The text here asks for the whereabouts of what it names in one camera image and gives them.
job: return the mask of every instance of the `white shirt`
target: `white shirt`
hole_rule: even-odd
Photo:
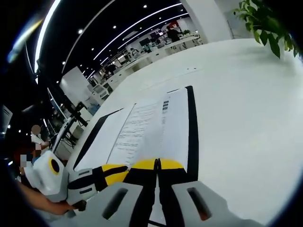
[[[42,144],[44,141],[41,139],[41,135],[35,135],[35,134],[31,134],[30,135],[32,142],[37,143],[37,144]],[[48,147],[43,149],[41,151],[41,155],[44,154],[44,152],[46,152],[48,150]]]

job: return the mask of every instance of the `paper sheet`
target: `paper sheet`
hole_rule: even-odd
[[[106,164],[110,151],[132,108],[133,106],[127,107],[106,119],[86,154],[75,167],[75,171]]]
[[[154,117],[157,102],[145,100],[135,104],[113,146],[107,163],[132,166],[136,161],[137,147]]]
[[[166,94],[161,100],[135,104],[108,157],[107,163],[132,166],[143,159],[168,158],[187,169],[187,90]]]

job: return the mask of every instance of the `human hand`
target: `human hand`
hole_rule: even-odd
[[[49,201],[49,212],[55,215],[63,215],[70,210],[75,210],[76,208],[68,204],[67,202],[51,202]]]

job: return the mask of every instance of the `human arm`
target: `human arm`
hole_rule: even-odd
[[[35,209],[43,210],[55,215],[63,215],[67,211],[74,209],[74,207],[69,205],[67,202],[51,202],[43,194],[35,192],[34,190],[24,186],[19,181],[17,181],[17,184],[28,203]]]

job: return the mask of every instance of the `desk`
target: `desk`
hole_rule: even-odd
[[[178,52],[120,84],[91,119],[67,167],[101,116],[192,85],[199,180],[239,217],[266,224],[290,199],[302,172],[302,75],[302,63],[291,52],[281,61],[254,39]]]
[[[102,85],[109,84],[110,87],[115,90],[122,81],[132,73],[162,59],[176,52],[182,51],[183,48],[181,45],[185,45],[187,48],[193,47],[195,44],[192,42],[199,39],[198,36],[190,36],[185,37],[179,41],[168,44],[160,49],[156,49],[151,53],[145,53],[141,55],[138,59],[133,60],[129,64],[123,66],[117,73],[111,76],[108,80],[106,80]]]

